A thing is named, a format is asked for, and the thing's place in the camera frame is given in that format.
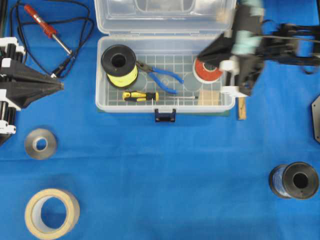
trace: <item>blue surface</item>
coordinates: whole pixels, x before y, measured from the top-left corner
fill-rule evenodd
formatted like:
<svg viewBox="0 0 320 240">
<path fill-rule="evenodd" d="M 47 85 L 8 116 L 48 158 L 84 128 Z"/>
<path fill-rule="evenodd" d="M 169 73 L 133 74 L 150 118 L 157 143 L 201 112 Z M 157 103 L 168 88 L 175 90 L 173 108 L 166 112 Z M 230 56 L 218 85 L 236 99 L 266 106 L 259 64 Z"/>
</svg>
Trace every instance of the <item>blue surface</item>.
<svg viewBox="0 0 320 240">
<path fill-rule="evenodd" d="M 95 18 L 93 1 L 84 2 Z M 277 23 L 318 24 L 316 1 L 264 5 L 266 19 Z M 43 2 L 36 9 L 45 20 L 85 14 L 61 6 Z M 72 48 L 80 25 L 57 26 Z M 33 53 L 54 69 L 64 51 L 37 26 L 27 28 Z M 319 193 L 309 200 L 279 199 L 269 189 L 268 175 L 296 161 L 320 173 L 310 107 L 320 94 L 320 73 L 308 76 L 298 67 L 267 62 L 247 98 L 246 121 L 237 121 L 234 108 L 230 117 L 178 115 L 174 124 L 156 124 L 152 114 L 97 112 L 101 36 L 96 27 L 65 90 L 20 112 L 17 134 L 0 148 L 1 239 L 35 239 L 25 226 L 25 206 L 46 188 L 66 189 L 79 200 L 79 222 L 64 240 L 319 239 Z M 38 127 L 58 138 L 56 155 L 46 161 L 24 151 L 25 137 Z M 63 207 L 55 210 L 61 214 Z"/>
</svg>

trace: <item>box latch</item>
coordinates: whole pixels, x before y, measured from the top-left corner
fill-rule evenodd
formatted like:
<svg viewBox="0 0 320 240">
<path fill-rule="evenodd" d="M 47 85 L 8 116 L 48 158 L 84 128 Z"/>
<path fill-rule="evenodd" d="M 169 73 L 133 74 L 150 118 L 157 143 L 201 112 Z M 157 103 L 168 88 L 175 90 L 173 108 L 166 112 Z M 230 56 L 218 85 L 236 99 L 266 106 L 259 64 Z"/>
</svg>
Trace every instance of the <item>box latch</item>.
<svg viewBox="0 0 320 240">
<path fill-rule="evenodd" d="M 172 109 L 172 112 L 159 112 L 159 109 L 154 110 L 155 122 L 176 122 L 176 110 Z"/>
</svg>

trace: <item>red wire spool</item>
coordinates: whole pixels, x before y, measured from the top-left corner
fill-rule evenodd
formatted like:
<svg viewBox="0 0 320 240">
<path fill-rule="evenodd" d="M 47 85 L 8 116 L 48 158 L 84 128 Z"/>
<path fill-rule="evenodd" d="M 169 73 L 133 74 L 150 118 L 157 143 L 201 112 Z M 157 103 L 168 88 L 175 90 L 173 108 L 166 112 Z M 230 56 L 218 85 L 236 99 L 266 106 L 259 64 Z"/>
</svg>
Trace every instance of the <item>red wire spool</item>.
<svg viewBox="0 0 320 240">
<path fill-rule="evenodd" d="M 193 74 L 203 84 L 214 83 L 221 77 L 222 73 L 217 67 L 199 61 L 197 58 L 194 61 Z"/>
</svg>

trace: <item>red soldering iron handle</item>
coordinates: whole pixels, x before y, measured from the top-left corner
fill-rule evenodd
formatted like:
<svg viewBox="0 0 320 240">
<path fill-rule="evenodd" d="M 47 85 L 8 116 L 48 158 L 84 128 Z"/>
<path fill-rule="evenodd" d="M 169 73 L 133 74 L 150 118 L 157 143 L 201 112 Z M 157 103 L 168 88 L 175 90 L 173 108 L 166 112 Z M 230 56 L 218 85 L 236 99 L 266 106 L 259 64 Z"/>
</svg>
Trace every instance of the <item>red soldering iron handle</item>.
<svg viewBox="0 0 320 240">
<path fill-rule="evenodd" d="M 24 10 L 35 20 L 37 24 L 41 26 L 45 35 L 47 35 L 50 39 L 52 35 L 57 35 L 57 30 L 55 30 L 52 26 L 47 24 L 41 17 L 39 17 L 36 10 L 33 9 L 29 4 L 24 5 Z"/>
</svg>

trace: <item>wooden stick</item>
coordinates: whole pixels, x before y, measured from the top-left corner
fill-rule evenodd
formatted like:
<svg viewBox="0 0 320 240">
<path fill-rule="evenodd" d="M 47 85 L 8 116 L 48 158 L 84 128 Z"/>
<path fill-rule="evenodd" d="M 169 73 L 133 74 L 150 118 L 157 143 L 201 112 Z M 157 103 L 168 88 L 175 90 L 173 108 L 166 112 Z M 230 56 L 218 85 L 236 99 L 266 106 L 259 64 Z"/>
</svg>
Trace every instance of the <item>wooden stick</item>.
<svg viewBox="0 0 320 240">
<path fill-rule="evenodd" d="M 238 97 L 238 120 L 247 119 L 246 98 Z"/>
</svg>

